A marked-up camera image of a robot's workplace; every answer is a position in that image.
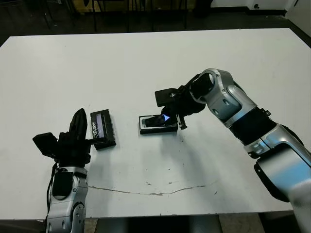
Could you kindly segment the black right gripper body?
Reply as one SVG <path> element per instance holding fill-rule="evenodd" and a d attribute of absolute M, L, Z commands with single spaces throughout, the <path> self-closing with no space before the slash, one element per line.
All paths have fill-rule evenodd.
<path fill-rule="evenodd" d="M 186 117 L 199 113 L 205 108 L 204 104 L 198 103 L 193 99 L 188 84 L 181 85 L 178 89 L 168 88 L 162 91 L 163 102 L 165 103 L 164 106 L 170 106 L 172 114 L 178 114 L 179 117 Z M 166 120 L 166 125 L 170 125 L 169 118 Z"/>

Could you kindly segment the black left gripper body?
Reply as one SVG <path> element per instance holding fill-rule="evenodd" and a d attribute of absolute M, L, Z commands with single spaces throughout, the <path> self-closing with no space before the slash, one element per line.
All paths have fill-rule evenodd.
<path fill-rule="evenodd" d="M 60 133 L 54 160 L 60 167 L 85 167 L 90 162 L 91 145 L 105 143 L 105 137 L 86 139 L 85 134 Z"/>

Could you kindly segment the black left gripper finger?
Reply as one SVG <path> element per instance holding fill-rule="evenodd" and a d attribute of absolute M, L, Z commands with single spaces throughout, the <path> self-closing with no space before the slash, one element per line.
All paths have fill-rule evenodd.
<path fill-rule="evenodd" d="M 87 117 L 84 108 L 81 109 L 81 138 L 86 138 Z"/>
<path fill-rule="evenodd" d="M 72 117 L 72 121 L 69 126 L 69 134 L 75 140 L 79 140 L 81 137 L 81 125 L 82 125 L 83 109 L 79 109 Z"/>

